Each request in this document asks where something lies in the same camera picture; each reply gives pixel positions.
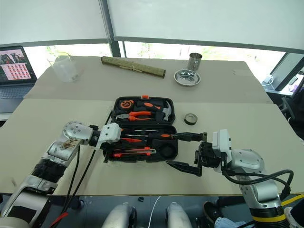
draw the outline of table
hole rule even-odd
[[[166,69],[164,79],[113,66],[103,65],[100,57],[72,57],[81,72],[72,83],[57,79],[48,68],[26,98],[111,100],[120,96],[167,97],[174,102],[264,103],[272,104],[259,81],[243,61],[206,61],[200,64],[201,82],[182,87],[174,73],[187,65],[187,60],[128,59]]]
[[[13,182],[21,183],[30,174],[48,146],[60,135],[64,124],[79,120],[102,126],[113,107],[113,101],[25,99],[0,131],[0,192],[11,193]],[[295,172],[292,193],[303,193],[303,146],[274,104],[182,103],[175,102],[178,132],[208,133],[228,129],[232,148],[250,148],[260,153],[269,173],[292,169]],[[183,122],[188,112],[198,116],[194,126]],[[194,165],[198,142],[179,142],[177,161]],[[92,154],[82,147],[76,183]],[[203,168],[197,177],[173,169],[164,162],[103,163],[101,152],[80,187],[79,195],[239,195],[238,186],[211,168]],[[66,170],[55,191],[67,192],[76,159]]]

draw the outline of hammer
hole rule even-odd
[[[165,113],[165,117],[164,117],[164,120],[168,120],[169,118],[169,115],[171,115],[171,105],[169,104],[169,102],[167,101],[167,105],[168,105],[168,108],[163,108],[162,109],[162,112]]]

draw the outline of window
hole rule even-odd
[[[277,65],[285,52],[236,47],[210,47],[182,44],[157,44],[125,42],[126,57],[189,59],[189,54],[198,52],[204,60],[245,61],[254,76],[262,82]]]
[[[72,44],[55,46],[24,47],[36,77],[39,78],[50,67],[48,54],[52,50],[67,52],[71,56],[112,56],[108,44]]]

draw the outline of laptop keyboard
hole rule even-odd
[[[32,86],[21,86],[21,87],[2,87],[0,88],[0,99],[10,98],[23,98],[30,90]]]

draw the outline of stainless steel bowl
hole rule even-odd
[[[193,70],[178,70],[174,74],[175,81],[182,86],[194,86],[200,83],[200,75]]]

